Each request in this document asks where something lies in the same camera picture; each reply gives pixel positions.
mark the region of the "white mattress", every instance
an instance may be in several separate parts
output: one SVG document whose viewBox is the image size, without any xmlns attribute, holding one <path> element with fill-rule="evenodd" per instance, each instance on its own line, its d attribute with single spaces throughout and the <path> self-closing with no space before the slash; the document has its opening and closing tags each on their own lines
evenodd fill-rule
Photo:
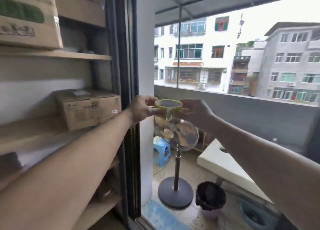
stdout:
<svg viewBox="0 0 320 230">
<path fill-rule="evenodd" d="M 272 203 L 233 157 L 221 151 L 220 148 L 220 142 L 215 139 L 198 157 L 198 164 L 225 180 Z"/>
</svg>

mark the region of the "air conditioner unit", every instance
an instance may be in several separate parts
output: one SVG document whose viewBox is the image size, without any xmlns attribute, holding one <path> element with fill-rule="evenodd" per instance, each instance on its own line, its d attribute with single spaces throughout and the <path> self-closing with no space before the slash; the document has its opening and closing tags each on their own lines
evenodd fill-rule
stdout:
<svg viewBox="0 0 320 230">
<path fill-rule="evenodd" d="M 204 89 L 205 89 L 205 84 L 200 83 L 200 84 L 198 85 L 198 88 L 199 88 L 199 89 L 203 89 L 203 90 L 204 90 Z"/>
</svg>

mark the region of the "building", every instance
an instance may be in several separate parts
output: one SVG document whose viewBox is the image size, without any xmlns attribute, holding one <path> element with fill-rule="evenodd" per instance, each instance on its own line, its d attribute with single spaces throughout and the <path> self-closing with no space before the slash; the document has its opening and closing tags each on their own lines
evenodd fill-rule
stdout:
<svg viewBox="0 0 320 230">
<path fill-rule="evenodd" d="M 317 105 L 320 23 L 278 22 L 265 36 L 257 96 Z"/>
<path fill-rule="evenodd" d="M 228 92 L 241 12 L 181 26 L 179 88 Z M 155 28 L 155 85 L 177 86 L 178 24 Z"/>
<path fill-rule="evenodd" d="M 266 41 L 256 39 L 237 44 L 230 76 L 229 93 L 257 96 L 258 74 Z"/>
</svg>

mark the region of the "fan base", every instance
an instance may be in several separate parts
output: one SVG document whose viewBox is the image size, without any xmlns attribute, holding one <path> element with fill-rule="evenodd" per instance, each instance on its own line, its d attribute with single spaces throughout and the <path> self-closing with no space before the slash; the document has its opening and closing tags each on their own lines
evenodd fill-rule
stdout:
<svg viewBox="0 0 320 230">
<path fill-rule="evenodd" d="M 158 188 L 158 196 L 161 202 L 173 209 L 184 209 L 188 207 L 193 199 L 191 185 L 182 178 L 179 178 L 178 190 L 173 189 L 174 177 L 165 178 Z"/>
</svg>

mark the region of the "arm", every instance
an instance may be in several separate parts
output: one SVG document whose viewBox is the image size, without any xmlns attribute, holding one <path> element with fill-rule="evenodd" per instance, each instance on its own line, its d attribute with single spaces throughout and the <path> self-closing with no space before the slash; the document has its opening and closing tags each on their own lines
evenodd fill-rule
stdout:
<svg viewBox="0 0 320 230">
<path fill-rule="evenodd" d="M 320 226 L 320 165 L 218 118 L 202 99 L 180 116 L 216 136 L 259 188 L 301 230 Z"/>
<path fill-rule="evenodd" d="M 127 130 L 160 113 L 156 98 L 137 96 L 129 108 L 31 168 L 0 192 L 0 226 L 70 230 L 110 167 Z"/>
</svg>

